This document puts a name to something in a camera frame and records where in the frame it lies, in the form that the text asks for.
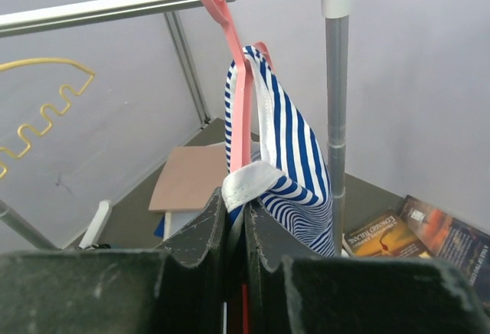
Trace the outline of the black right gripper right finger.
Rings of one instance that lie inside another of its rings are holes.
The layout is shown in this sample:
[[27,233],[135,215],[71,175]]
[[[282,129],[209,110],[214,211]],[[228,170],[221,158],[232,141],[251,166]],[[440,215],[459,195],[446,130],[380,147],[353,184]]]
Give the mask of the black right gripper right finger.
[[461,274],[438,260],[322,257],[259,202],[244,212],[252,333],[484,333]]

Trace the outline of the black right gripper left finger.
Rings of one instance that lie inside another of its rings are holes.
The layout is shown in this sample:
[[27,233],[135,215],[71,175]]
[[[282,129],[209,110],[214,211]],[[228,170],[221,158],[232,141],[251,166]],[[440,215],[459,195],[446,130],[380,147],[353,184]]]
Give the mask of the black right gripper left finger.
[[226,208],[204,210],[152,249],[1,256],[3,333],[219,333]]

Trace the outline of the blue white striped tank top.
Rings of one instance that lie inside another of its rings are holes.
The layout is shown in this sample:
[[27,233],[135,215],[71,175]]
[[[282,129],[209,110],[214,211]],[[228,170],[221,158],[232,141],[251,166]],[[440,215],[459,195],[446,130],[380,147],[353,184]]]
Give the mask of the blue white striped tank top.
[[252,162],[229,171],[221,194],[230,220],[227,252],[244,246],[244,207],[259,199],[297,241],[322,255],[335,253],[332,187],[315,134],[282,88],[265,52],[243,49],[256,91],[260,140]]

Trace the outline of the pink plastic hanger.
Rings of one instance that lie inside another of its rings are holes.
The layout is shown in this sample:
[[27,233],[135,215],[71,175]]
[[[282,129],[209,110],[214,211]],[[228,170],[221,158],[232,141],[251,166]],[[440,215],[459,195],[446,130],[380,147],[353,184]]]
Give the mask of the pink plastic hanger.
[[247,264],[247,249],[242,236],[244,206],[263,194],[276,180],[276,172],[271,177],[265,174],[263,162],[251,162],[251,116],[253,72],[245,58],[243,47],[234,25],[234,20],[225,0],[201,0],[213,19],[222,27],[232,53],[237,80],[234,92],[232,134],[230,146],[230,173],[222,185],[222,197],[229,211],[231,222],[227,238],[225,267],[230,278],[230,290],[239,287],[241,308],[229,305],[229,313],[238,313],[242,319],[240,333],[248,333],[249,316],[247,286],[244,271]]

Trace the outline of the yellow wavy hanger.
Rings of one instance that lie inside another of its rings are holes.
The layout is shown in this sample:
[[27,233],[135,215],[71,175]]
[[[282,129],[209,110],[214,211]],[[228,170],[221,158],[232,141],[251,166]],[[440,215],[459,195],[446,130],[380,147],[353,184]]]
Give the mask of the yellow wavy hanger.
[[62,109],[56,108],[56,106],[52,103],[45,103],[39,109],[39,113],[41,117],[45,120],[46,126],[43,129],[37,129],[29,123],[21,124],[17,129],[18,138],[24,143],[24,148],[19,152],[15,153],[10,150],[8,147],[2,146],[1,153],[5,153],[9,158],[19,160],[22,159],[32,147],[32,141],[25,134],[25,130],[29,130],[32,134],[34,134],[38,138],[44,137],[47,133],[49,133],[54,125],[53,119],[47,114],[48,111],[51,111],[58,117],[64,116],[72,107],[72,100],[69,98],[68,93],[70,93],[74,97],[81,96],[89,85],[91,85],[93,79],[96,76],[96,73],[86,67],[85,65],[62,57],[36,57],[36,58],[27,58],[17,61],[11,61],[7,63],[1,63],[1,72],[7,70],[13,70],[15,68],[41,65],[41,64],[65,64],[70,65],[71,67],[75,67],[76,69],[84,72],[88,78],[83,86],[79,90],[75,90],[73,86],[69,84],[63,84],[59,87],[58,94],[60,98],[64,102],[64,107]]

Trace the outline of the blue plastic folder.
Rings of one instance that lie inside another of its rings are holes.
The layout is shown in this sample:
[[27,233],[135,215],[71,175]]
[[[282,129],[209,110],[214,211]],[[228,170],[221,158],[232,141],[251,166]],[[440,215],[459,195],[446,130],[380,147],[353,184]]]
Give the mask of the blue plastic folder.
[[158,238],[161,238],[163,239],[164,238],[164,235],[165,235],[165,218],[162,217],[160,222],[158,223],[156,229],[154,230],[153,232],[154,236],[155,237],[158,237]]

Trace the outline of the thin-striped black white garment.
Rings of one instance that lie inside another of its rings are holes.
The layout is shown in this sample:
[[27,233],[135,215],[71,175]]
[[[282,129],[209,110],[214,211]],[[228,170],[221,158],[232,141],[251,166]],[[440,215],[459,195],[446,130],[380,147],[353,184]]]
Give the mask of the thin-striped black white garment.
[[91,250],[99,250],[99,249],[111,249],[110,244],[91,244],[86,247],[81,247],[82,250],[91,251]]

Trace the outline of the orange cover paperback book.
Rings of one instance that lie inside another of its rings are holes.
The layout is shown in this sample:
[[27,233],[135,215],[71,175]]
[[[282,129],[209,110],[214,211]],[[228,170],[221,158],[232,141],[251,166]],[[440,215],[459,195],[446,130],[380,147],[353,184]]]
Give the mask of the orange cover paperback book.
[[434,257],[393,209],[344,233],[343,248],[354,257]]

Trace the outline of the dark cover book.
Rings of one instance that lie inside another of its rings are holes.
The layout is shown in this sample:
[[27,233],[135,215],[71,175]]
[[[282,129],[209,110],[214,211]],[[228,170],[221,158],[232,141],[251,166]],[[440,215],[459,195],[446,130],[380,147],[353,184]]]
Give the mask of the dark cover book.
[[489,313],[489,235],[411,195],[398,215],[435,257],[461,271]]

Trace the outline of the metal rack right pole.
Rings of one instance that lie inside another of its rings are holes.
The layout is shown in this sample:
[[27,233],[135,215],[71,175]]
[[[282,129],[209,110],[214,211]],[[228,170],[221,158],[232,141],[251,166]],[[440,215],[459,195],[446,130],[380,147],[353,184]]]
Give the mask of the metal rack right pole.
[[341,255],[345,211],[346,112],[349,17],[325,20],[328,170],[332,182],[333,239]]

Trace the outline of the aluminium wall frame rail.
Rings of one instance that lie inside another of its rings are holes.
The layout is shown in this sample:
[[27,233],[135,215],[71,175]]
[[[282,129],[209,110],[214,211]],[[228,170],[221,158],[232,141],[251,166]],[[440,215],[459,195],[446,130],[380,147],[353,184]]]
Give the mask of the aluminium wall frame rail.
[[165,12],[163,16],[201,125],[206,126],[211,121],[211,115],[205,103],[204,94],[199,83],[198,74],[181,19],[176,11]]

